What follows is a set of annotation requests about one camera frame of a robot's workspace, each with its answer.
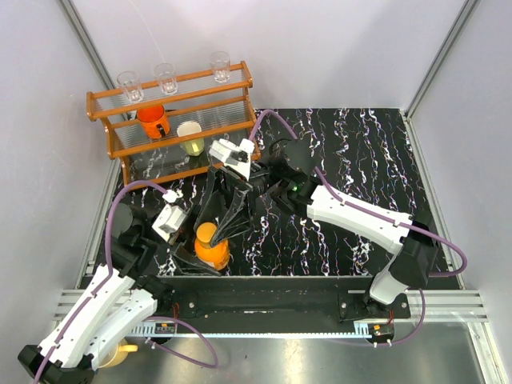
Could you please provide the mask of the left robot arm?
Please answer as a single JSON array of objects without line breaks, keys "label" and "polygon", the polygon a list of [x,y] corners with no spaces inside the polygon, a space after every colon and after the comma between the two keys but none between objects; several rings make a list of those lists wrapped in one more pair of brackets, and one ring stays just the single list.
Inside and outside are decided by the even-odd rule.
[{"label": "left robot arm", "polygon": [[178,258],[216,274],[184,248],[196,214],[167,205],[154,222],[130,206],[113,202],[106,220],[106,262],[61,323],[38,345],[26,345],[18,360],[36,383],[89,383],[102,361],[136,326],[176,326],[173,288],[144,275],[158,248],[157,234],[171,242]]}]

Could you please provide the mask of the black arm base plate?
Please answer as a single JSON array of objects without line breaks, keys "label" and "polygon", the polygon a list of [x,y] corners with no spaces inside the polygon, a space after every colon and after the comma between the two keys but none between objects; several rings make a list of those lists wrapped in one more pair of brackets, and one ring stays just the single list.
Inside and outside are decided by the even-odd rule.
[{"label": "black arm base plate", "polygon": [[203,299],[206,308],[263,310],[300,308],[320,310],[340,321],[384,318],[394,313],[400,294],[387,310],[366,310],[362,298],[370,278],[361,277],[207,277],[164,278],[172,289],[164,297],[166,315],[176,314],[188,322],[196,316],[194,302]]}]

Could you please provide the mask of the orange juice bottle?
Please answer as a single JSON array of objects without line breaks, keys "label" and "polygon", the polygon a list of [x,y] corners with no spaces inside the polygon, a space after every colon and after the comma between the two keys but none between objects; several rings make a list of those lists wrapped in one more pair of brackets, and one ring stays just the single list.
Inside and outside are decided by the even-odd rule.
[{"label": "orange juice bottle", "polygon": [[212,246],[210,243],[202,243],[195,238],[194,250],[201,261],[216,270],[226,268],[230,260],[230,247],[227,240],[223,240],[216,246]]}]

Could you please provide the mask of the orange bottle cap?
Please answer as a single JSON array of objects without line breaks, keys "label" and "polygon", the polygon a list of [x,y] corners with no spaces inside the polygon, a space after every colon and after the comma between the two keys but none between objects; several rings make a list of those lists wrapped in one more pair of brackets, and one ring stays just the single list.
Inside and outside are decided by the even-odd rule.
[{"label": "orange bottle cap", "polygon": [[204,222],[196,230],[196,239],[209,244],[217,231],[217,226],[212,222]]}]

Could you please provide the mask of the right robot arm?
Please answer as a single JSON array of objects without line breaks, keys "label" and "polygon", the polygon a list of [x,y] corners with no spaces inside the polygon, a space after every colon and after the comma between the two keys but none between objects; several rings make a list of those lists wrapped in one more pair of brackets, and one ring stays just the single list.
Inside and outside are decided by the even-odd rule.
[{"label": "right robot arm", "polygon": [[316,160],[297,139],[276,141],[257,161],[253,151],[248,139],[239,145],[212,142],[209,155],[222,165],[208,172],[205,201],[194,224],[199,241],[216,247],[247,232],[257,199],[268,194],[286,214],[341,227],[391,254],[363,297],[370,316],[383,316],[406,289],[426,287],[438,253],[428,226],[336,190],[315,170]]}]

